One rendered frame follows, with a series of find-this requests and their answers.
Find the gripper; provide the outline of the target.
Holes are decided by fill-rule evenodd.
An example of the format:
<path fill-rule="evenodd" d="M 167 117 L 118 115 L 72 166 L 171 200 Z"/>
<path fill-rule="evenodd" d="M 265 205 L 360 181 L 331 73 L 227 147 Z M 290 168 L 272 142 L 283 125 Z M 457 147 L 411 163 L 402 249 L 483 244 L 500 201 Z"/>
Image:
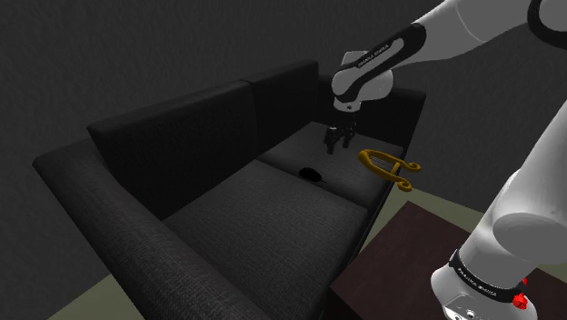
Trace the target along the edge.
<path fill-rule="evenodd" d="M 325 131 L 323 143 L 326 146 L 328 155 L 333 154 L 337 141 L 343 137 L 343 148 L 348 148 L 351 140 L 356 134 L 356 112 L 344 112 L 335 110 L 333 112 L 332 125 L 328 126 Z"/>

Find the black computer mouse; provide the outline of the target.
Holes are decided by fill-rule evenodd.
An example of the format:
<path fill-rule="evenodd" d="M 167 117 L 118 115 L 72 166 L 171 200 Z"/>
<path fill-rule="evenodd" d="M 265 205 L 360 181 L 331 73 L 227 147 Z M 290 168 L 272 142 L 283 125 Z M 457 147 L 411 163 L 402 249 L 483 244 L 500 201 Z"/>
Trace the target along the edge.
<path fill-rule="evenodd" d="M 322 175 L 311 167 L 304 167 L 300 169 L 299 176 L 314 183 L 325 183 Z"/>

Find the golden lyre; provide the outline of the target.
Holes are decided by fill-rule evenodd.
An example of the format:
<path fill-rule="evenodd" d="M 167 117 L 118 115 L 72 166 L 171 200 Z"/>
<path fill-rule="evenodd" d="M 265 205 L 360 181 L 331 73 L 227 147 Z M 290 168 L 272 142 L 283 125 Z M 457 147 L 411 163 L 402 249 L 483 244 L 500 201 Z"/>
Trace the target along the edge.
<path fill-rule="evenodd" d="M 383 169 L 380 166 L 376 165 L 373 162 L 373 159 L 382 160 L 384 163 L 387 163 L 392 167 Z M 399 170 L 403 169 L 408 172 L 414 172 L 414 173 L 422 170 L 422 167 L 415 162 L 406 163 L 402 159 L 397 158 L 393 155 L 389 155 L 384 152 L 372 150 L 372 149 L 361 150 L 358 153 L 358 160 L 365 168 L 367 168 L 373 174 L 376 174 L 381 178 L 388 180 L 390 182 L 396 183 L 398 189 L 403 192 L 411 192 L 413 190 L 413 186 L 407 179 L 397 175 Z"/>

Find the dark grey sofa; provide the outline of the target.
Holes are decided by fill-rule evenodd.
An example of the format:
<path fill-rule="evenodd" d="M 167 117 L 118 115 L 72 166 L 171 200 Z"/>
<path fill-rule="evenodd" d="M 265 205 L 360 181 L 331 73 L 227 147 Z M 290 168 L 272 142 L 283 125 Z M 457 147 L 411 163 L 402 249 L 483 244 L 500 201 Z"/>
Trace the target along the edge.
<path fill-rule="evenodd" d="M 33 165 L 144 320 L 319 320 L 393 188 L 358 153 L 404 157 L 424 101 L 364 103 L 328 155 L 330 79 L 303 60 L 90 124 Z"/>

